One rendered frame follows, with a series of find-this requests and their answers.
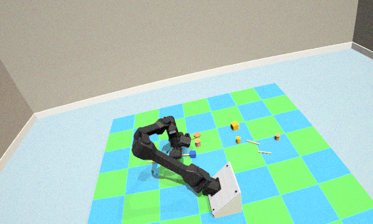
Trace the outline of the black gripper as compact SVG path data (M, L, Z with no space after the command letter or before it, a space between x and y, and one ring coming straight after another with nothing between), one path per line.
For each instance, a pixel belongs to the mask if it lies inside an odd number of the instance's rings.
M183 136L183 132L179 132L179 136L175 139L168 139L168 141L170 142L170 147L173 148L171 149L171 151L169 152L169 156L174 158L174 159L181 159L182 157L182 148L179 148L178 147L178 141L180 141L180 134L181 136Z

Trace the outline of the yellow cube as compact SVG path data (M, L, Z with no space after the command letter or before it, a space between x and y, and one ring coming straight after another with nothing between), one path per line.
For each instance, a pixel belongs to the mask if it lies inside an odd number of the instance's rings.
M239 124L237 123L237 121L232 122L230 124L231 124L231 128L232 128L233 131L239 130Z

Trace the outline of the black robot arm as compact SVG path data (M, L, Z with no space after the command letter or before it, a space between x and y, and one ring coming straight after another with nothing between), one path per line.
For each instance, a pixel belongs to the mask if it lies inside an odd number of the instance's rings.
M176 122L173 116L167 116L158 119L155 123L139 127L133 136L132 153L135 157L142 160L153 160L172 172L182 176L185 183L189 184L196 193L202 190L210 193L211 196L221 190L219 178L212 178L208 172L195 164L189 166L177 161L158 150L150 140L150 136L157 134L162 135L166 130L170 139L175 139L179 136ZM191 137L189 133L181 136L178 141L178 147L189 148Z

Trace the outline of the blue cube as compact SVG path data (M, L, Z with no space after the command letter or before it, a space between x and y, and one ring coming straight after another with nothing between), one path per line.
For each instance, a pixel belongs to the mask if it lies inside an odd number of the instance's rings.
M196 150L190 150L190 157L196 158Z

